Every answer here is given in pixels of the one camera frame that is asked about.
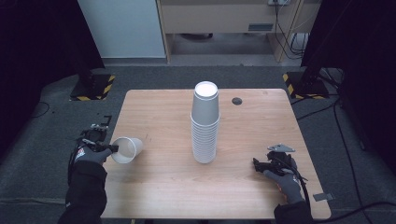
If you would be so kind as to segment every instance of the yellow and black hazard tape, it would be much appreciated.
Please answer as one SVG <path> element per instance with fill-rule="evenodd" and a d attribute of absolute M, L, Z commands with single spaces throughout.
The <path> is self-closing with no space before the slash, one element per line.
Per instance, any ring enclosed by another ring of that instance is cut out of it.
<path fill-rule="evenodd" d="M 108 92 L 111 89 L 111 86 L 113 85 L 113 81 L 114 81 L 115 77 L 116 76 L 110 76 L 108 78 L 108 82 L 106 84 L 106 87 L 103 90 L 103 93 L 101 95 L 97 95 L 97 96 L 84 96 L 84 95 L 81 95 L 81 96 L 73 97 L 70 100 L 72 100 L 72 101 L 105 100 L 107 95 L 108 95 Z"/>
<path fill-rule="evenodd" d="M 292 99 L 326 99 L 327 95 L 323 94 L 297 94 L 290 82 L 288 74 L 283 74 L 283 80 L 285 81 L 286 87 L 288 88 L 289 95 Z"/>

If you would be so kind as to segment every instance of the black cable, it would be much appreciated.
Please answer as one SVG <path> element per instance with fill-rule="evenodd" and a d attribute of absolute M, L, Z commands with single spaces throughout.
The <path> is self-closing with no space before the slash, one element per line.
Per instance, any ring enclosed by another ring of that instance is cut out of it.
<path fill-rule="evenodd" d="M 359 204 L 360 204 L 361 207 L 363 207 L 363 202 L 361 201 L 361 192 L 359 191 L 358 181 L 357 181 L 356 175 L 355 175 L 355 168 L 353 167 L 352 159 L 350 158 L 350 154 L 349 154 L 349 149 L 347 148 L 347 142 L 346 142 L 346 139 L 344 137 L 343 131 L 341 129 L 340 122 L 339 122 L 339 120 L 337 118 L 337 113 L 336 113 L 336 110 L 335 110 L 335 106 L 336 106 L 336 104 L 334 104 L 333 108 L 332 108 L 332 111 L 334 113 L 335 122 L 337 123 L 338 131 L 341 134 L 341 139 L 343 140 L 344 149 L 346 150 L 346 155 L 347 155 L 347 159 L 349 161 L 349 166 L 350 166 L 350 169 L 351 169 L 351 172 L 352 172 L 353 182 L 355 184 L 355 189 L 356 189 L 356 193 L 357 193 L 357 196 L 358 196 Z M 366 217 L 367 221 L 372 224 L 373 223 L 372 220 L 367 216 L 367 214 L 364 211 L 364 209 L 362 209 L 361 211 L 363 212 L 363 214 Z"/>
<path fill-rule="evenodd" d="M 314 114 L 317 114 L 317 113 L 319 113 L 319 112 L 322 112 L 322 111 L 325 111 L 325 110 L 327 110 L 327 109 L 329 109 L 329 108 L 332 108 L 332 106 L 336 105 L 336 103 L 337 103 L 339 100 L 340 100 L 340 98 L 338 98 L 338 99 L 337 99 L 334 103 L 332 103 L 331 105 L 328 105 L 328 106 L 326 106 L 326 107 L 324 107 L 324 108 L 321 108 L 320 110 L 311 112 L 311 113 L 306 114 L 306 115 L 304 115 L 304 116 L 301 116 L 301 117 L 297 118 L 297 120 L 306 119 L 306 118 L 308 118 L 309 116 L 312 116 L 312 115 L 314 115 Z"/>
<path fill-rule="evenodd" d="M 303 189 L 303 193 L 304 193 L 304 197 L 305 197 L 305 202 L 308 205 L 309 211 L 311 210 L 311 202 L 309 200 L 309 195 L 308 195 L 308 190 L 306 189 L 306 184 L 304 182 L 304 178 L 301 176 L 300 172 L 297 171 L 296 168 L 289 166 L 287 163 L 283 162 L 282 160 L 278 159 L 278 158 L 274 158 L 274 160 L 279 161 L 280 163 L 282 163 L 284 166 L 286 166 L 288 169 L 290 169 L 291 171 L 293 171 L 293 173 L 297 176 L 297 178 L 300 180 L 301 183 L 301 187 Z"/>
<path fill-rule="evenodd" d="M 323 80 L 327 81 L 327 82 L 328 82 L 329 84 L 331 84 L 335 89 L 338 90 L 338 88 L 340 88 L 341 83 L 340 83 L 340 82 L 337 82 L 337 81 L 335 80 L 335 78 L 330 74 L 329 68 L 324 68 L 324 69 L 321 69 L 320 71 L 324 71 L 324 73 L 325 73 L 329 78 L 326 78 L 326 77 L 322 76 L 321 73 L 319 73 L 319 77 L 321 77 Z"/>
<path fill-rule="evenodd" d="M 50 105 L 49 105 L 48 103 L 42 102 L 42 101 L 40 101 L 40 102 L 38 102 L 38 103 L 39 103 L 39 104 L 44 104 L 44 105 L 46 105 L 46 106 L 47 106 L 47 109 L 46 109 L 46 111 L 44 111 L 44 113 L 42 113 L 42 114 L 40 114 L 40 115 L 32 116 L 32 117 L 31 117 L 32 119 L 40 118 L 41 116 L 47 114 L 47 112 L 49 112 L 49 110 L 50 110 Z"/>
<path fill-rule="evenodd" d="M 297 34 L 293 35 L 293 38 L 291 39 L 291 43 L 290 43 L 290 51 L 294 54 L 294 55 L 299 55 L 299 56 L 303 56 L 304 55 L 304 47 L 302 49 L 296 49 L 293 45 L 294 42 L 297 43 L 298 45 L 298 41 L 297 41 Z"/>
<path fill-rule="evenodd" d="M 396 203 L 389 203 L 389 202 L 370 203 L 370 204 L 364 205 L 363 207 L 360 207 L 360 208 L 358 208 L 358 209 L 355 209 L 355 210 L 353 210 L 353 211 L 351 211 L 351 212 L 348 212 L 348 213 L 346 213 L 346 214 L 344 214 L 344 215 L 341 215 L 340 217 L 332 217 L 332 218 L 329 218 L 329 219 L 326 219 L 326 220 L 319 220 L 319 221 L 315 221 L 315 223 L 334 222 L 334 221 L 337 221 L 337 220 L 340 220 L 340 219 L 343 219 L 343 218 L 346 218 L 346 217 L 350 217 L 350 216 L 352 216 L 352 215 L 358 213 L 358 212 L 361 211 L 361 210 L 367 209 L 367 208 L 369 208 L 369 207 L 379 206 L 379 205 L 396 206 Z"/>
<path fill-rule="evenodd" d="M 279 4 L 278 4 L 277 0 L 274 0 L 274 3 L 275 3 L 275 14 L 276 14 L 276 22 L 275 22 L 275 30 L 274 30 L 275 33 L 274 33 L 274 35 L 275 35 L 276 41 L 277 41 L 277 43 L 280 45 L 280 47 L 283 49 L 283 52 L 285 53 L 286 57 L 288 57 L 289 59 L 292 59 L 292 60 L 301 59 L 302 57 L 299 57 L 299 58 L 291 58 L 291 57 L 289 56 L 289 54 L 286 52 L 286 50 L 285 50 L 285 48 L 283 47 L 283 45 L 280 43 L 280 40 L 277 38 L 276 27 L 279 26 L 280 32 L 281 32 L 281 34 L 284 36 L 284 38 L 285 38 L 285 40 L 286 40 L 285 42 L 286 42 L 286 44 L 288 45 L 288 47 L 289 47 L 289 49 L 290 49 L 290 45 L 289 45 L 288 39 L 286 38 L 285 33 L 284 33 L 283 30 L 282 30 L 282 27 L 280 27 L 279 20 L 278 20 L 278 13 L 279 13 L 279 11 L 278 11 L 278 6 L 279 6 Z"/>
<path fill-rule="evenodd" d="M 338 93 L 330 93 L 330 94 L 327 94 L 327 95 L 329 95 L 329 96 L 332 96 L 332 95 L 339 95 Z M 322 95 L 320 95 L 320 94 L 314 94 L 314 95 L 310 95 L 311 97 L 316 97 L 316 96 L 322 96 Z M 303 99 L 299 99 L 299 100 L 297 100 L 297 101 L 294 101 L 293 103 L 290 103 L 291 105 L 295 105 L 295 104 L 297 104 L 297 103 L 300 103 L 301 101 L 304 101 L 304 100 L 308 100 L 308 99 L 312 99 L 312 98 L 303 98 Z"/>

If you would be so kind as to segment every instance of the black glove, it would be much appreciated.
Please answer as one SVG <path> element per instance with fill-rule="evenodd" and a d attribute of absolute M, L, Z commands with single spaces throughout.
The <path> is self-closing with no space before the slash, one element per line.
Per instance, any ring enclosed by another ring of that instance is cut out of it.
<path fill-rule="evenodd" d="M 297 170 L 297 164 L 293 158 L 291 158 L 291 165 L 295 170 Z M 276 175 L 269 170 L 265 170 L 263 174 L 266 177 L 275 180 L 280 192 L 286 196 L 286 201 L 289 204 L 303 202 L 304 199 L 300 193 L 301 188 L 297 176 L 292 174 L 291 170 L 285 171 L 289 173 L 286 173 L 283 176 Z"/>
<path fill-rule="evenodd" d="M 94 152 L 89 147 L 82 145 L 79 146 L 78 153 L 75 158 L 75 162 L 77 161 L 93 161 L 99 164 L 103 164 L 106 161 L 106 158 L 111 155 L 112 151 L 110 149 L 106 149 L 100 152 Z"/>

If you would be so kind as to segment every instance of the wooden cabinet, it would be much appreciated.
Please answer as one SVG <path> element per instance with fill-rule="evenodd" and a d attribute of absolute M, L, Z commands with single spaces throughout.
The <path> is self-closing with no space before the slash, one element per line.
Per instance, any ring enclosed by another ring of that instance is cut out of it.
<path fill-rule="evenodd" d="M 290 35 L 309 33 L 318 2 L 290 0 L 289 5 L 275 7 L 262 0 L 157 0 L 167 59 L 174 34 L 261 32 L 268 34 L 280 62 Z"/>

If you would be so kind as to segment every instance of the white wall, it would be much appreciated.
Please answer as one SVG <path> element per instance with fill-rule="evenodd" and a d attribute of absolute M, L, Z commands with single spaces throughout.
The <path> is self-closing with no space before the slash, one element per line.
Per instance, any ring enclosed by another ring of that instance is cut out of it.
<path fill-rule="evenodd" d="M 155 0 L 78 0 L 102 58 L 165 58 Z"/>

